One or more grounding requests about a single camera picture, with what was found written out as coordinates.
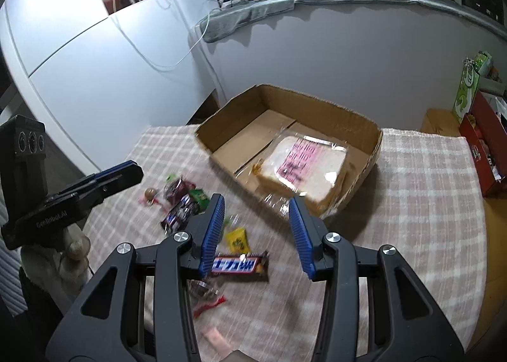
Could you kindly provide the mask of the left gloved hand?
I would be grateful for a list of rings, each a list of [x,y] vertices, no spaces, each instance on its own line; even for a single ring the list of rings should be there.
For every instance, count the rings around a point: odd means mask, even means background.
[[[48,293],[64,314],[88,282],[90,240],[77,224],[64,229],[64,249],[39,245],[21,248],[22,268],[28,280]]]

